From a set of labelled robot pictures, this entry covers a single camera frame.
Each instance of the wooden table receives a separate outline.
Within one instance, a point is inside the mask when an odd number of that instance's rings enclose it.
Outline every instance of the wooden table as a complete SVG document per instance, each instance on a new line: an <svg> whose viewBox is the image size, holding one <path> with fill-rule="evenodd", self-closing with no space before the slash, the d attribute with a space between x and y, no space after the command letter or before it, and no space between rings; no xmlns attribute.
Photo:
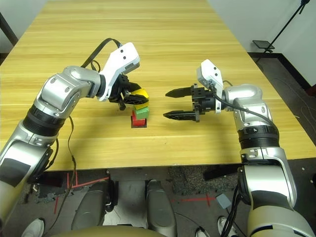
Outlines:
<svg viewBox="0 0 316 237"><path fill-rule="evenodd" d="M117 104L82 99L72 113L70 142L78 169L240 162L232 113L209 112L200 123L162 116L192 108L190 97L164 95L197 82L196 68L205 59L223 79L262 88L288 159L315 156L296 118L204 0L49 1L0 67L2 147L45 80L68 65L81 65L108 37L133 42L138 50L141 67L128 76L150 95L148 128L131 129L132 106L122 112ZM97 57L102 66L114 49L110 43ZM67 120L51 170L72 168L69 134Z"/></svg>

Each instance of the wall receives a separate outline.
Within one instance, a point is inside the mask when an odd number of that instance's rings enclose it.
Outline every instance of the wall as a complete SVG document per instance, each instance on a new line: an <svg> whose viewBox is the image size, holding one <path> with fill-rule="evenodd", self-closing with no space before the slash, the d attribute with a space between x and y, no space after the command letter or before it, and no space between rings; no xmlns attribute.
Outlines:
<svg viewBox="0 0 316 237"><path fill-rule="evenodd" d="M15 35L20 38L47 0L0 0L0 11ZM0 31L0 53L7 53L12 44Z"/></svg>
<svg viewBox="0 0 316 237"><path fill-rule="evenodd" d="M310 85L316 84L316 1L310 1L301 15L293 19L289 29L279 38L282 53Z"/></svg>
<svg viewBox="0 0 316 237"><path fill-rule="evenodd" d="M272 41L300 5L300 0L208 0L248 52L262 52L252 40ZM274 43L310 84L316 84L316 1L296 15Z"/></svg>

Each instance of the stacked blocks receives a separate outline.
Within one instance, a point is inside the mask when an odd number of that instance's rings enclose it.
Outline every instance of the stacked blocks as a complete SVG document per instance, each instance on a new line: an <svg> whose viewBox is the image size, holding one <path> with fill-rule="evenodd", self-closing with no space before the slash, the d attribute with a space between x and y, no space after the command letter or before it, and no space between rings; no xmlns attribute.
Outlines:
<svg viewBox="0 0 316 237"><path fill-rule="evenodd" d="M147 92L141 88L131 92L132 95L143 95L147 99L149 96ZM147 118L149 116L149 101L141 104L141 105L134 105L134 110L132 112L131 121L132 121L132 128L135 127L147 127Z"/></svg>

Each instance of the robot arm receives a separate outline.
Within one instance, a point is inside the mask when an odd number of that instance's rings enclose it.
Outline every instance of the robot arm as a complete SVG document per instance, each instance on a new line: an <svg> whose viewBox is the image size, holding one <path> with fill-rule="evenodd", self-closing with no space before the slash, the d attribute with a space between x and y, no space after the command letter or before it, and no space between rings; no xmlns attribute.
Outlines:
<svg viewBox="0 0 316 237"><path fill-rule="evenodd" d="M131 95L140 86L122 75L136 69L139 61L134 45L127 43L111 53L100 73L69 66L45 82L0 154L0 230L25 183L36 180L45 170L53 152L50 146L80 98L96 96L99 101L118 103L121 110L125 103L148 101L142 95Z"/></svg>
<svg viewBox="0 0 316 237"><path fill-rule="evenodd" d="M223 90L220 71L209 60L202 62L197 77L207 90L194 84L166 94L174 98L191 95L193 111L171 111L164 116L198 122L206 111L233 112L243 164L238 170L238 189L242 201L251 205L248 236L314 237L307 221L293 209L297 199L294 179L261 89L244 84Z"/></svg>

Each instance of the white sneaker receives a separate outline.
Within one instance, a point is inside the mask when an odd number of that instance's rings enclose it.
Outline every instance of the white sneaker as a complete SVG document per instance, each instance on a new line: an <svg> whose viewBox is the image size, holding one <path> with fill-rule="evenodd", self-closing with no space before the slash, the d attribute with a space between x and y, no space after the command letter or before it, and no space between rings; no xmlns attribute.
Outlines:
<svg viewBox="0 0 316 237"><path fill-rule="evenodd" d="M224 225L226 223L227 218L225 216L220 216L217 220L217 228L218 232L221 235L223 232ZM228 237L238 237L236 229L232 226L231 231L228 233Z"/></svg>
<svg viewBox="0 0 316 237"><path fill-rule="evenodd" d="M29 224L21 237L41 237L43 235L44 228L44 221L36 219L31 224Z"/></svg>
<svg viewBox="0 0 316 237"><path fill-rule="evenodd" d="M203 232L200 228L197 228L196 237L209 237L209 236L207 236L206 233Z"/></svg>

